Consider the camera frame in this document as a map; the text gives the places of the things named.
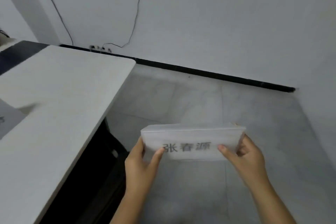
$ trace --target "white table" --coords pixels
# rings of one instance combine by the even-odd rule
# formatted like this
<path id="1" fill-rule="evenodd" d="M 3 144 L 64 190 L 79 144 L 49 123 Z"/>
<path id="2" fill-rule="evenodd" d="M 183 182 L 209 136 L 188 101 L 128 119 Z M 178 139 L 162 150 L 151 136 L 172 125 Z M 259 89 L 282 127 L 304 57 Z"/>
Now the white table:
<path id="1" fill-rule="evenodd" d="M 40 219 L 134 65 L 50 45 L 0 76 L 0 98 L 32 109 L 0 140 L 1 224 Z"/>

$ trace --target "white paper on table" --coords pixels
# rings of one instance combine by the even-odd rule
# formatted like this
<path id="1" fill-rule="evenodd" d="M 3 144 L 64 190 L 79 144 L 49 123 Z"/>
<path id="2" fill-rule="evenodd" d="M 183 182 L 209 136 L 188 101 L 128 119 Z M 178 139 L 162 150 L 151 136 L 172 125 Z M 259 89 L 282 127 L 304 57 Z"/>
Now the white paper on table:
<path id="1" fill-rule="evenodd" d="M 22 112 L 0 99 L 0 140 L 24 118 Z"/>
<path id="2" fill-rule="evenodd" d="M 217 149 L 219 144 L 232 151 L 245 134 L 245 127 L 226 125 L 149 125 L 141 130 L 145 149 L 165 148 L 165 154 L 176 160 L 225 160 Z"/>

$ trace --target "person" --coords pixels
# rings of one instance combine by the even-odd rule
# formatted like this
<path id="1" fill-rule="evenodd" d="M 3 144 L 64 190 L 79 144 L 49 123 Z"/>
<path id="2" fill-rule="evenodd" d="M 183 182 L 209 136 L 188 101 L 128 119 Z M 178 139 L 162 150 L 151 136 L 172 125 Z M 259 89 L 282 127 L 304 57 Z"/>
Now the person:
<path id="1" fill-rule="evenodd" d="M 296 224 L 268 179 L 261 150 L 247 135 L 241 141 L 237 153 L 231 152 L 224 145 L 219 145 L 218 150 L 233 164 L 250 190 L 263 224 Z M 125 160 L 126 191 L 110 224 L 137 222 L 164 148 L 155 152 L 149 164 L 142 160 L 143 152 L 144 143 L 140 137 Z"/>

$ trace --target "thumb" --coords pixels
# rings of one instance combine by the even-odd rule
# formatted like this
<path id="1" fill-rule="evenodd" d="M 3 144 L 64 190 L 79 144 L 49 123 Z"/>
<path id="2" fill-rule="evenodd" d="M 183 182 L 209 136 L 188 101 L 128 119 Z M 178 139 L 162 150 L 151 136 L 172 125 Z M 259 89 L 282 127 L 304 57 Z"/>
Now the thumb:
<path id="1" fill-rule="evenodd" d="M 224 145 L 219 145 L 218 150 L 223 154 L 228 161 L 230 161 L 233 165 L 235 165 L 236 161 L 238 160 L 238 156 L 226 148 Z"/>
<path id="2" fill-rule="evenodd" d="M 159 164 L 160 164 L 160 160 L 161 160 L 162 155 L 163 155 L 164 152 L 165 152 L 165 149 L 164 149 L 164 148 L 160 148 L 160 149 L 158 149 L 158 150 L 154 153 L 154 155 L 153 155 L 153 157 L 152 157 L 152 160 L 150 161 L 150 163 L 149 163 L 149 165 L 148 165 L 148 167 L 149 167 L 152 171 L 154 171 L 154 172 L 157 171 L 157 169 L 158 169 L 158 167 L 159 167 Z"/>

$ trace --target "floor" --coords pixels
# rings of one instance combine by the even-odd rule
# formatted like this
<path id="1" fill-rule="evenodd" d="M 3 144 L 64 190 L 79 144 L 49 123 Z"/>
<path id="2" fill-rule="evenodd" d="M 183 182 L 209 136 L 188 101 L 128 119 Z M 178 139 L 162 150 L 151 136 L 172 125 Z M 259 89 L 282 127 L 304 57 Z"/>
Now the floor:
<path id="1" fill-rule="evenodd" d="M 336 219 L 336 171 L 290 93 L 136 65 L 107 118 L 111 132 L 128 150 L 149 124 L 244 125 L 297 222 Z M 140 223 L 260 221 L 229 162 L 163 158 Z"/>

